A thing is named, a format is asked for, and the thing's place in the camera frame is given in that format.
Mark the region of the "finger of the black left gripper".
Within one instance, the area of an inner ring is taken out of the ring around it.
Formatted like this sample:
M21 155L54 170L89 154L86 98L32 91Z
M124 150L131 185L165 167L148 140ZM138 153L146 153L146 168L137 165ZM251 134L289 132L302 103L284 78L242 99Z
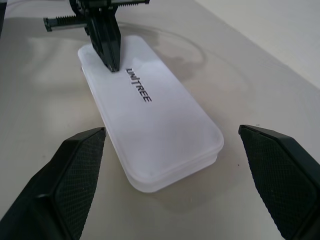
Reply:
M109 47L109 37L106 31L106 22L99 14L88 14L87 28L89 31L92 46L103 64L112 72L113 59Z
M121 33L113 12L104 17L104 57L105 64L111 72L120 70Z

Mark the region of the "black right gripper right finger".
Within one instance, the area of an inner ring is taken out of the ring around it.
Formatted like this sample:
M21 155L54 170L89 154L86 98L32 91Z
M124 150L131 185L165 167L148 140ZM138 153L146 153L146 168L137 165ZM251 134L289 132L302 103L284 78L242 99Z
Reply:
M320 240L320 164L292 137L252 125L238 133L251 175L285 240Z

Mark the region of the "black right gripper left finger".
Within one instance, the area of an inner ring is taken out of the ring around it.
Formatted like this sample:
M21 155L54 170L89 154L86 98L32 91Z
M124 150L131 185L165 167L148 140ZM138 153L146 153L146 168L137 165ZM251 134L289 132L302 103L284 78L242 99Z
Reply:
M0 240L80 240L97 189L104 127L66 139L0 220Z

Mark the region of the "white pen case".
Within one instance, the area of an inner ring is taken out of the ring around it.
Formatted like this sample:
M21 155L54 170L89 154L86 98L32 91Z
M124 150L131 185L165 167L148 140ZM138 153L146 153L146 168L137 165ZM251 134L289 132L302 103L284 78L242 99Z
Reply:
M118 72L107 69L91 44L78 57L135 189L156 192L216 161L221 130L143 38L122 40Z

